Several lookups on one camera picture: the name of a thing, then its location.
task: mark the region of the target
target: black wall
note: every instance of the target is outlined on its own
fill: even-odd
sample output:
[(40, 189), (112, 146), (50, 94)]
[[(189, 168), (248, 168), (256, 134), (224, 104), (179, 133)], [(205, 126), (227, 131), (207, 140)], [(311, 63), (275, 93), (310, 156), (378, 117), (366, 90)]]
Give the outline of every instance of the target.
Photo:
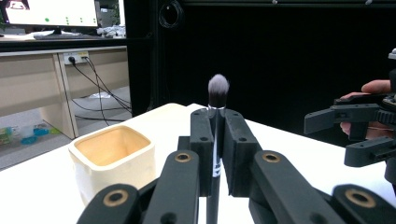
[[(208, 80), (220, 73), (231, 82), (228, 108), (304, 135), (307, 113), (396, 67), (393, 8), (183, 9), (185, 26), (163, 29), (166, 102), (207, 105)], [(307, 136), (350, 144), (337, 125)]]

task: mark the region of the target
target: human hand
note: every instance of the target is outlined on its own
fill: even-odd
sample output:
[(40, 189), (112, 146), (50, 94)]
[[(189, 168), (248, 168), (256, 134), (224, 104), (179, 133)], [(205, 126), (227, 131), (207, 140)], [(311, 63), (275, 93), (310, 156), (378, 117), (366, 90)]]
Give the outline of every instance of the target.
[[(346, 99), (352, 95), (362, 95), (362, 94), (374, 94), (374, 93), (387, 93), (391, 92), (390, 81), (389, 80), (373, 80), (364, 84), (361, 87), (361, 92), (351, 92), (347, 95), (341, 97), (341, 99)], [(350, 122), (341, 122), (340, 127), (344, 133), (350, 134)], [(366, 139), (373, 139), (380, 136), (393, 136), (393, 130), (380, 122), (369, 122), (367, 129)]]

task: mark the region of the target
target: table surface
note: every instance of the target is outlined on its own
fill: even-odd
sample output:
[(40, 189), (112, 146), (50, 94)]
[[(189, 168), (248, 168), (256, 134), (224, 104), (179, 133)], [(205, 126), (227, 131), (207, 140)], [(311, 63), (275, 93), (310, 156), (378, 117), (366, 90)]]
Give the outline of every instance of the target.
[[(190, 113), (201, 105), (168, 104), (123, 122), (153, 139), (157, 176), (179, 136), (190, 135)], [(334, 186), (355, 184), (396, 206), (385, 180), (384, 162), (362, 168), (344, 165), (345, 149), (247, 120), (263, 149), (277, 151), (317, 189), (332, 194)], [(84, 205), (78, 194), (67, 146), (59, 147), (0, 172), (0, 223), (76, 223)], [(205, 223), (205, 198), (200, 198), (199, 223)], [(221, 176), (219, 223), (253, 223), (247, 198), (228, 196)]]

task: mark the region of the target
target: black cable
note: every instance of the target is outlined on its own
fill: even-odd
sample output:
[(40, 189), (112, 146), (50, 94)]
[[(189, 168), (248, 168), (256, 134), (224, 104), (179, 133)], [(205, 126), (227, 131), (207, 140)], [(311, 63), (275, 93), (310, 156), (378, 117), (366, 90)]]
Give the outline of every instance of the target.
[(161, 7), (158, 20), (163, 28), (180, 29), (185, 23), (184, 10), (177, 0), (170, 0)]
[(105, 82), (104, 82), (104, 81), (99, 77), (99, 75), (96, 73), (96, 69), (95, 69), (95, 67), (94, 67), (94, 65), (93, 65), (93, 63), (92, 63), (92, 61), (91, 61), (91, 59), (88, 58), (88, 57), (85, 57), (85, 60), (86, 60), (87, 63), (90, 65), (92, 71), (95, 73), (96, 78), (99, 78), (99, 80), (101, 81), (102, 85), (105, 87), (105, 89), (106, 89), (105, 92), (107, 92), (109, 95), (113, 96), (113, 97), (116, 99), (116, 101), (119, 102), (119, 104), (120, 104), (122, 107), (124, 107), (126, 110), (127, 110), (127, 108), (130, 108), (131, 111), (128, 110), (128, 112), (130, 112), (130, 113), (132, 114), (132, 108), (129, 107), (128, 105), (122, 103), (121, 101), (123, 101), (123, 102), (125, 102), (125, 103), (127, 103), (127, 104), (130, 104), (130, 102), (125, 101), (125, 100), (121, 99), (120, 97), (116, 96), (115, 94), (113, 94), (113, 93), (111, 92), (111, 90), (108, 89), (108, 87), (106, 86)]
[[(96, 118), (86, 118), (86, 117), (82, 117), (82, 116), (78, 116), (76, 115), (76, 118), (79, 119), (92, 119), (92, 120), (103, 120), (103, 119), (96, 119)], [(119, 122), (123, 122), (126, 121), (125, 119), (106, 119), (107, 121), (119, 121)]]
[(129, 113), (132, 114), (132, 108), (129, 107), (128, 105), (122, 103), (121, 101), (124, 101), (126, 103), (129, 103), (128, 101), (122, 100), (120, 97), (116, 96), (115, 94), (113, 94), (111, 91), (108, 90), (108, 88), (106, 87), (106, 89), (103, 89), (102, 87), (98, 86), (92, 79), (90, 79), (87, 75), (85, 75), (83, 72), (81, 72), (81, 70), (79, 70), (75, 64), (73, 64), (73, 66), (85, 77), (87, 78), (93, 85), (97, 86), (99, 88), (99, 90), (106, 92), (107, 94), (111, 95), (114, 97), (114, 99), (125, 109), (127, 110)]
[[(100, 112), (102, 113), (102, 117), (103, 117), (103, 118), (100, 119), (100, 120), (103, 120), (103, 121), (106, 123), (106, 125), (109, 126), (109, 124), (107, 123), (107, 121), (110, 120), (110, 119), (107, 119), (107, 118), (105, 117), (105, 113), (104, 113), (104, 110), (108, 110), (108, 109), (103, 109), (102, 97), (101, 97), (101, 95), (100, 95), (100, 92), (101, 92), (101, 91), (104, 91), (104, 92), (106, 92), (107, 94), (113, 96), (114, 99), (122, 106), (122, 108), (125, 109), (125, 110), (127, 110), (127, 111), (128, 111), (129, 113), (131, 113), (131, 115), (132, 115), (132, 108), (129, 107), (128, 105), (126, 105), (125, 103), (123, 103), (123, 102), (126, 102), (126, 103), (129, 103), (129, 102), (128, 102), (128, 101), (125, 101), (125, 100), (123, 100), (123, 99), (121, 99), (120, 97), (118, 97), (117, 95), (115, 95), (114, 93), (112, 93), (112, 92), (108, 89), (108, 87), (106, 86), (106, 84), (104, 83), (104, 81), (103, 81), (103, 80), (99, 77), (99, 75), (97, 74), (96, 69), (95, 69), (95, 66), (94, 66), (94, 64), (92, 63), (92, 61), (91, 61), (88, 57), (84, 57), (84, 59), (87, 61), (88, 65), (90, 66), (90, 68), (92, 69), (92, 71), (95, 73), (96, 83), (95, 83), (92, 79), (90, 79), (87, 75), (85, 75), (82, 71), (80, 71), (80, 70), (77, 68), (77, 66), (76, 66), (76, 60), (75, 60), (74, 58), (69, 58), (69, 61), (73, 64), (73, 66), (74, 66), (85, 78), (87, 78), (91, 83), (93, 83), (93, 84), (98, 88), (98, 90), (99, 90), (100, 110), (96, 110), (96, 111), (100, 111)], [(103, 86), (104, 86), (105, 88), (102, 88), (102, 87), (100, 86), (99, 80), (100, 80), (100, 82), (103, 84)]]
[[(89, 111), (96, 111), (96, 112), (100, 111), (99, 109), (89, 109), (89, 108), (86, 108), (86, 107), (84, 107), (82, 105), (79, 105), (75, 100), (72, 100), (72, 101), (73, 101), (73, 103), (78, 105), (78, 107), (80, 107), (82, 109), (89, 110)], [(116, 107), (116, 108), (108, 108), (108, 109), (103, 109), (103, 110), (118, 110), (118, 109), (125, 109), (125, 108), (124, 107)]]
[(100, 110), (101, 110), (101, 112), (102, 112), (102, 117), (103, 117), (103, 120), (105, 121), (105, 123), (107, 124), (107, 126), (110, 126), (108, 123), (107, 123), (107, 120), (106, 120), (106, 118), (105, 118), (105, 112), (103, 111), (103, 106), (102, 106), (102, 96), (100, 95), (100, 85), (99, 85), (99, 78), (98, 78), (98, 75), (96, 74), (96, 84), (97, 84), (97, 87), (98, 87), (98, 90), (99, 90), (99, 105), (100, 105)]

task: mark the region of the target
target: wall outlet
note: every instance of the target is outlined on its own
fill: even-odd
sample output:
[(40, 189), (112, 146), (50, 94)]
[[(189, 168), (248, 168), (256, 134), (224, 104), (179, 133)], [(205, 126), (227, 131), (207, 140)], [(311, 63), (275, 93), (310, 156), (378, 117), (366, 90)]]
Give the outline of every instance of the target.
[(64, 53), (64, 64), (72, 64), (70, 58), (74, 58), (76, 63), (86, 63), (85, 57), (89, 57), (88, 51)]

